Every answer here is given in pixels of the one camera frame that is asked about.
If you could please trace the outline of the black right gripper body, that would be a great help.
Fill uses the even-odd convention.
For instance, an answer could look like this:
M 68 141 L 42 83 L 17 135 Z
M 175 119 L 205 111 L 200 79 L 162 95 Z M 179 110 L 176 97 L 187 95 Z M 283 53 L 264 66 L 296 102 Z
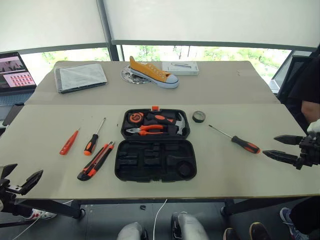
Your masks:
M 320 135 L 300 136 L 298 141 L 301 149 L 300 155 L 295 162 L 296 169 L 300 170 L 302 166 L 312 167 L 320 164 Z

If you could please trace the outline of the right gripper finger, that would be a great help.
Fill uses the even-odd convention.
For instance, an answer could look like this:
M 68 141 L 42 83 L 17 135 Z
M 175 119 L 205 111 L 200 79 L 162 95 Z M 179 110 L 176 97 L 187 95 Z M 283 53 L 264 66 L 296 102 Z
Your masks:
M 300 142 L 304 139 L 304 137 L 285 134 L 276 136 L 273 139 L 286 145 L 299 145 Z
M 290 165 L 295 165 L 298 159 L 296 155 L 288 154 L 278 150 L 263 150 L 262 153 L 273 160 Z

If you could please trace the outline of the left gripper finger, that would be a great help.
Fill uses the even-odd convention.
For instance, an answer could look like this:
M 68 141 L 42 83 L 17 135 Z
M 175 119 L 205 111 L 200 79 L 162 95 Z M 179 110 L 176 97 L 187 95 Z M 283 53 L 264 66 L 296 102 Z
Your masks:
M 20 194 L 21 195 L 26 195 L 37 183 L 42 177 L 43 170 L 39 170 L 35 173 L 33 173 L 27 180 L 26 182 L 22 185 Z
M 3 165 L 0 167 L 0 178 L 5 179 L 17 166 L 17 163 Z

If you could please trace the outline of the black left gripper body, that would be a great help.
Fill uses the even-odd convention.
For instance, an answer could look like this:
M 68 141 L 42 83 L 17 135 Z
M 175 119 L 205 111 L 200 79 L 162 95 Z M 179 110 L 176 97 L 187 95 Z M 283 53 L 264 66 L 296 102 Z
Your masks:
M 15 204 L 16 194 L 21 194 L 21 186 L 10 187 L 8 179 L 0 180 L 0 211 L 4 213 L 25 213 L 23 206 Z

